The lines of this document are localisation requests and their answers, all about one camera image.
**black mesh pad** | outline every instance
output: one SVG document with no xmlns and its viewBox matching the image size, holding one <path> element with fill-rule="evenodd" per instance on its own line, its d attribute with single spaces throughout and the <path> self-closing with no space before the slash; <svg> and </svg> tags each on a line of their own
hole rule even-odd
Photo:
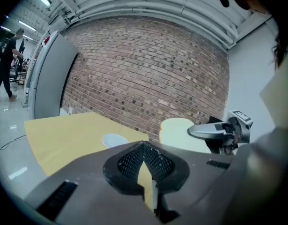
<svg viewBox="0 0 288 225">
<path fill-rule="evenodd" d="M 104 175 L 121 193 L 135 194 L 135 190 L 140 191 L 137 179 L 143 162 L 161 193 L 179 190 L 189 176 L 189 167 L 184 160 L 149 142 L 138 142 L 109 158 L 103 167 Z"/>
</svg>

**sneaker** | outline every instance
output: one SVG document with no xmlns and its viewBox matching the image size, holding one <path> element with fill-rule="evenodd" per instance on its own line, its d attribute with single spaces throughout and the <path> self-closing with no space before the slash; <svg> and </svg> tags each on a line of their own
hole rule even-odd
<svg viewBox="0 0 288 225">
<path fill-rule="evenodd" d="M 15 101 L 17 98 L 17 94 L 13 94 L 10 98 L 9 98 L 9 101 L 12 102 L 12 101 Z"/>
</svg>

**white wall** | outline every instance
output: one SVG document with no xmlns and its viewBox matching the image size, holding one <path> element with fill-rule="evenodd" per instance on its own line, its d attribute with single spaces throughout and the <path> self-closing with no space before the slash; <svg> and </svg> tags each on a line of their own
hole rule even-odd
<svg viewBox="0 0 288 225">
<path fill-rule="evenodd" d="M 275 37 L 266 24 L 229 50 L 228 110 L 239 109 L 254 119 L 251 142 L 274 128 L 273 120 L 259 93 L 274 75 L 272 47 Z"/>
<path fill-rule="evenodd" d="M 19 50 L 20 48 L 20 45 L 21 45 L 21 42 L 22 42 L 22 39 L 18 39 L 16 41 L 16 49 Z M 25 59 L 29 58 L 31 59 L 31 56 L 32 56 L 32 51 L 33 49 L 36 47 L 36 44 L 30 42 L 30 41 L 27 41 L 24 39 L 24 52 L 23 52 L 23 56 Z"/>
</svg>

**yellow table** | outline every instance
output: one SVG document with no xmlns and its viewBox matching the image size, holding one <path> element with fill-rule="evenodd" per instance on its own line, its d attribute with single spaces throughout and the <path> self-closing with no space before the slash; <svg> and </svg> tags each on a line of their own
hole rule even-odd
<svg viewBox="0 0 288 225">
<path fill-rule="evenodd" d="M 148 135 L 118 124 L 95 112 L 29 120 L 24 123 L 30 147 L 47 176 L 81 156 L 102 151 L 105 134 L 119 134 L 130 143 L 148 141 Z M 145 164 L 138 183 L 145 188 L 145 201 L 153 209 L 151 174 Z"/>
</svg>

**brick wall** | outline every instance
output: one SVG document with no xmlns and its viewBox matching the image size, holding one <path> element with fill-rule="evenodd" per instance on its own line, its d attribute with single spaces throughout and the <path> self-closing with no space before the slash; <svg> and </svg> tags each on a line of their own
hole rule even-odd
<svg viewBox="0 0 288 225">
<path fill-rule="evenodd" d="M 199 35 L 163 20 L 116 18 L 63 36 L 79 49 L 64 89 L 66 111 L 94 111 L 151 140 L 167 118 L 223 116 L 228 58 Z"/>
</svg>

